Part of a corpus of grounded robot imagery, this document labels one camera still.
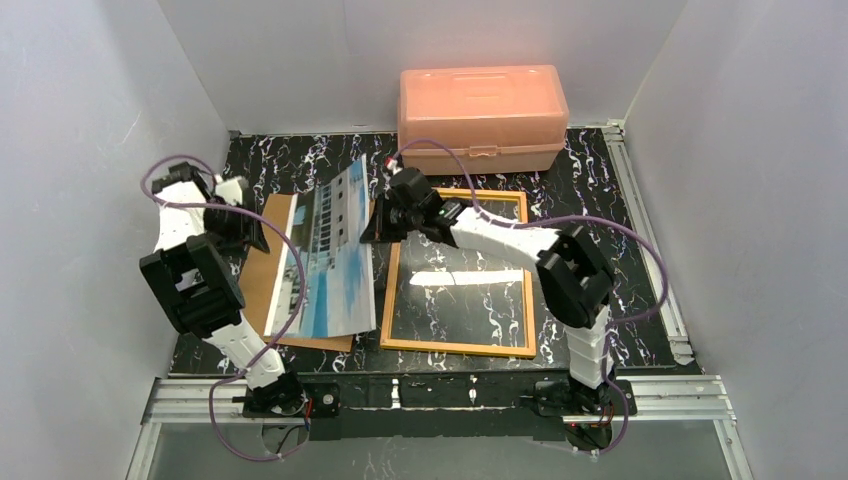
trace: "wire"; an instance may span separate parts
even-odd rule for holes
[[[607,418],[607,407],[604,407],[604,410],[601,412],[601,418],[598,419],[598,421],[596,423],[593,423],[592,426],[593,427],[603,426],[604,420],[606,420],[606,418]]]
[[[610,416],[609,416],[609,418],[607,418],[607,421],[602,424],[602,426],[606,427],[610,423],[612,423],[612,417],[614,417],[614,416],[615,416],[615,405],[610,403]]]
[[[312,415],[312,402],[314,399],[309,399],[309,406],[306,407],[306,415],[303,416],[303,426],[306,428],[306,431],[309,431],[309,416]]]
[[[651,255],[651,258],[653,259],[654,263],[656,263],[656,265],[657,265],[657,267],[659,268],[659,271],[660,271],[660,277],[661,277],[661,283],[662,283],[662,293],[660,293],[660,298],[657,299],[657,303],[654,306],[652,306],[651,308],[647,309],[646,311],[644,311],[642,313],[632,315],[630,317],[621,318],[621,319],[610,320],[605,327],[606,337],[604,338],[603,359],[601,360],[601,376],[603,378],[604,383],[609,385],[609,387],[612,390],[614,390],[616,393],[618,393],[621,396],[621,401],[622,401],[622,404],[624,405],[624,412],[623,412],[623,415],[622,415],[621,430],[618,432],[618,435],[610,442],[610,444],[609,444],[609,446],[607,446],[607,448],[603,448],[603,449],[598,450],[598,453],[609,452],[610,450],[615,448],[621,442],[621,439],[624,438],[625,433],[627,433],[627,426],[630,422],[630,407],[627,404],[627,396],[624,394],[624,391],[622,391],[621,388],[618,385],[616,385],[614,382],[612,382],[609,379],[609,375],[607,374],[607,357],[609,355],[609,349],[610,349],[610,335],[609,335],[609,333],[616,325],[626,323],[626,322],[637,322],[637,321],[647,320],[647,319],[651,318],[652,316],[656,315],[657,313],[659,313],[663,304],[668,299],[668,271],[666,270],[665,263],[663,263],[662,259],[660,258],[659,254],[657,253],[656,249],[653,247],[653,245],[651,245],[650,242],[648,242],[647,240],[645,240],[644,238],[639,236],[633,230],[625,227],[624,225],[619,225],[619,224],[617,224],[613,221],[607,220],[605,218],[593,217],[593,216],[590,216],[590,215],[566,215],[566,216],[563,216],[563,217],[541,219],[541,220],[537,220],[535,222],[530,222],[530,223],[508,222],[508,221],[504,221],[504,220],[501,220],[501,219],[492,218],[491,216],[489,216],[488,212],[483,210],[483,207],[480,205],[480,201],[477,200],[477,193],[476,193],[475,188],[474,188],[474,182],[471,180],[471,175],[468,173],[468,170],[466,170],[465,166],[462,164],[462,161],[459,159],[459,157],[456,156],[456,153],[454,153],[453,150],[446,147],[444,144],[439,143],[439,142],[437,142],[433,139],[429,139],[429,138],[419,138],[417,140],[413,140],[413,141],[407,143],[406,145],[404,145],[403,147],[398,149],[397,153],[392,155],[391,159],[394,160],[394,161],[397,161],[398,156],[400,156],[406,149],[408,149],[409,147],[411,147],[412,145],[415,145],[417,143],[429,143],[430,145],[433,145],[435,147],[438,147],[438,148],[444,150],[445,152],[447,152],[451,156],[451,158],[453,158],[453,160],[456,162],[456,164],[459,165],[459,169],[462,170],[462,175],[465,177],[465,180],[468,182],[468,189],[471,191],[471,203],[472,203],[472,205],[474,205],[474,210],[477,212],[478,215],[480,215],[480,217],[482,217],[484,220],[488,221],[489,223],[491,223],[493,225],[497,225],[499,227],[514,228],[514,229],[544,227],[544,226],[555,225],[555,224],[560,224],[560,223],[567,223],[567,222],[590,223],[590,224],[601,225],[601,226],[608,227],[608,228],[611,228],[613,230],[616,230],[616,231],[624,234],[625,236],[629,237],[630,239],[636,241],[636,243],[638,243],[640,246],[642,246]]]
[[[277,451],[274,452],[274,453],[276,455],[280,455],[280,452],[283,450],[283,445],[286,444],[286,440],[289,439],[289,435],[291,435],[291,432],[294,432],[295,430],[298,430],[298,429],[301,429],[301,428],[303,428],[303,425],[295,425],[292,428],[288,429],[286,434],[283,435],[283,441],[280,442],[280,446],[277,447]],[[303,445],[303,443],[298,443],[294,448],[292,448],[292,450],[289,450],[288,452],[286,452],[282,456],[287,457],[287,456],[291,455],[292,453],[294,453],[294,449],[300,447],[300,445]]]
[[[177,208],[177,209],[208,208],[208,209],[213,209],[213,210],[226,210],[228,212],[234,212],[234,213],[246,215],[246,216],[248,216],[248,217],[250,217],[254,220],[257,220],[257,221],[262,222],[265,225],[267,225],[271,230],[274,231],[274,233],[276,233],[277,235],[280,236],[280,238],[283,239],[283,242],[286,244],[286,246],[289,248],[290,251],[292,251],[292,252],[297,251],[297,248],[294,246],[294,244],[289,239],[289,237],[286,236],[285,233],[283,233],[282,230],[280,230],[273,223],[271,223],[268,220],[266,220],[265,218],[263,218],[262,215],[251,212],[250,210],[246,210],[244,208],[239,208],[239,207],[234,207],[232,205],[216,204],[216,203],[172,203],[172,202],[167,202],[165,200],[162,200],[161,198],[154,195],[153,192],[150,191],[150,188],[147,186],[148,182],[150,181],[150,177],[152,177],[153,173],[156,171],[156,169],[158,169],[162,165],[164,165],[168,162],[172,162],[174,160],[180,160],[180,159],[191,160],[191,161],[194,161],[196,163],[199,163],[201,166],[203,166],[203,168],[206,169],[207,173],[212,174],[212,178],[215,177],[214,173],[212,172],[212,168],[206,162],[200,160],[199,158],[193,157],[191,155],[182,155],[182,154],[181,155],[171,155],[169,157],[165,157],[165,158],[159,160],[158,162],[154,163],[153,166],[150,167],[149,170],[147,170],[147,173],[144,174],[144,176],[141,178],[141,182],[140,182],[142,193],[144,193],[144,195],[146,197],[148,197],[151,200],[153,200],[154,202],[156,202],[157,205],[160,205],[162,207],[167,206],[169,208]],[[254,355],[253,358],[250,359],[249,362],[247,362],[247,365],[245,366],[245,368],[243,370],[241,370],[240,372],[238,372],[235,376],[233,376],[231,378],[224,378],[224,379],[221,379],[221,380],[215,382],[214,384],[212,384],[212,387],[209,388],[209,421],[212,424],[212,429],[215,431],[215,435],[218,437],[218,440],[221,441],[221,444],[224,445],[224,447],[227,450],[229,450],[231,453],[233,453],[234,455],[236,455],[240,458],[243,458],[245,460],[250,460],[250,461],[253,461],[253,462],[274,462],[274,461],[280,460],[281,458],[285,457],[286,455],[290,455],[291,453],[294,453],[294,451],[287,452],[285,455],[274,455],[274,456],[271,456],[271,457],[257,457],[257,456],[253,456],[253,455],[248,455],[246,453],[242,453],[241,451],[239,451],[238,449],[236,449],[235,447],[230,445],[230,443],[227,442],[227,440],[224,438],[224,435],[221,433],[221,428],[218,426],[218,422],[215,420],[215,409],[214,409],[215,389],[220,387],[221,385],[233,383],[236,380],[244,378],[245,374],[247,374],[247,372],[250,371],[250,368],[253,365],[255,365],[256,362],[259,361],[259,359],[262,357],[262,355],[265,354],[265,352],[267,352],[274,345],[276,345],[277,340],[279,340],[283,335],[285,335],[286,331],[288,331],[289,327],[291,327],[291,324],[294,322],[294,319],[297,316],[297,313],[300,311],[300,307],[303,304],[303,298],[304,298],[304,295],[306,293],[306,273],[303,270],[303,263],[300,260],[300,255],[295,255],[294,260],[295,260],[295,264],[297,265],[297,273],[300,276],[300,283],[301,283],[301,285],[304,286],[304,288],[300,289],[300,292],[297,295],[297,302],[295,303],[294,309],[292,310],[291,315],[289,315],[289,318],[286,321],[285,325],[283,325],[283,328],[281,328],[280,331],[277,332],[274,335],[274,337],[271,338],[271,340],[268,341],[268,343],[261,350],[259,350],[259,352],[256,355]],[[295,447],[295,449],[299,449],[302,445],[303,444],[298,445],[297,447]]]

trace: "orange picture frame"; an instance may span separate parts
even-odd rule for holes
[[[443,197],[471,198],[471,190],[458,188],[437,188]],[[527,222],[527,195],[524,192],[497,191],[497,190],[475,190],[480,200],[510,201],[518,204],[518,220]],[[382,331],[380,333],[380,347],[392,350],[417,350],[458,353],[465,355],[486,355],[497,357],[521,357],[533,358],[536,356],[536,329],[535,312],[533,307],[533,284],[532,276],[527,270],[524,271],[522,281],[522,300],[524,302],[524,346],[512,347],[503,345],[482,345],[474,343],[452,343],[423,340],[407,340],[392,338],[392,321],[394,317],[395,302],[397,298],[398,271],[400,268],[401,244],[392,245],[389,258],[389,276],[386,284],[386,300],[383,309]]]

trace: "printed photo of building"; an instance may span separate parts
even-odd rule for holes
[[[296,251],[284,249],[276,311],[269,312],[266,335],[282,328],[303,288],[295,254],[304,265],[307,287],[287,336],[339,336],[376,328],[371,250],[359,243],[368,223],[366,190],[365,164],[357,160],[329,183],[295,196],[287,232]]]

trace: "picture frame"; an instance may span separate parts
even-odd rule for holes
[[[471,198],[471,191],[467,189],[437,188],[442,197]],[[515,202],[518,220],[528,221],[527,195],[518,191],[494,191],[475,190],[477,198],[481,202]],[[521,328],[522,345],[498,345],[484,343],[466,343],[440,340],[413,340],[408,338],[395,338],[393,326],[395,325],[396,306],[398,301],[398,282],[401,270],[401,253],[404,243],[395,243],[391,248],[389,258],[389,272],[386,284],[386,297],[383,309],[382,331],[380,333],[381,348],[393,350],[415,350],[446,352],[466,355],[486,355],[499,357],[521,357],[533,358],[536,356],[535,337],[535,312],[533,304],[533,286],[530,272],[524,270],[521,278]],[[460,285],[454,280],[453,285]]]

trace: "box latch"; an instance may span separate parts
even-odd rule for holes
[[[500,153],[497,145],[487,145],[483,147],[469,147],[469,157],[496,157]]]

